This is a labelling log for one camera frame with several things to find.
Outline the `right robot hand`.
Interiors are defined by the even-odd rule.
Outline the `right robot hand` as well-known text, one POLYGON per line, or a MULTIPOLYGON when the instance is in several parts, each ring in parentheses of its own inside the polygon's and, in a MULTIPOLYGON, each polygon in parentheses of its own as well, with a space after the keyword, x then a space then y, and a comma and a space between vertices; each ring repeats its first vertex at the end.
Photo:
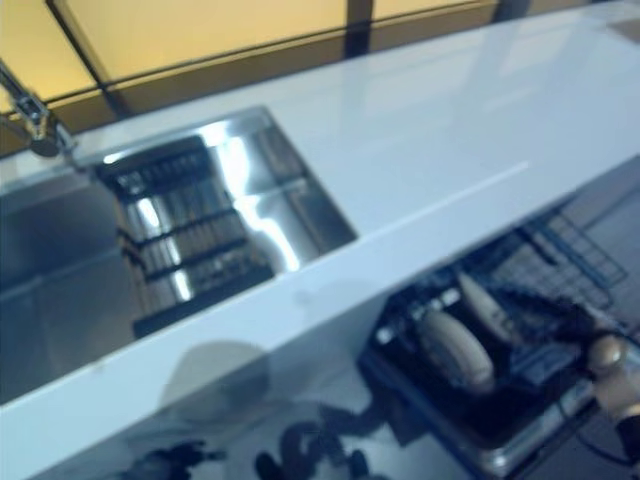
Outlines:
POLYGON ((515 323, 521 341, 542 345, 559 343, 578 348, 579 368, 587 370, 588 353, 595 343, 617 336, 587 311, 586 306, 568 297, 547 297, 521 286, 498 286, 493 295, 515 323))

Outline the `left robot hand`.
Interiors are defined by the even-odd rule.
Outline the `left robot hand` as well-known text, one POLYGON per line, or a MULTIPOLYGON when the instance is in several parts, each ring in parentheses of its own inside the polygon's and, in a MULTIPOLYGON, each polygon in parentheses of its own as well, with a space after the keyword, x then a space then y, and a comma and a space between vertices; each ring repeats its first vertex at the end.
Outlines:
POLYGON ((134 462, 128 475, 130 479, 190 479, 196 466, 226 458, 224 450, 209 449, 203 440, 187 440, 145 454, 134 462))

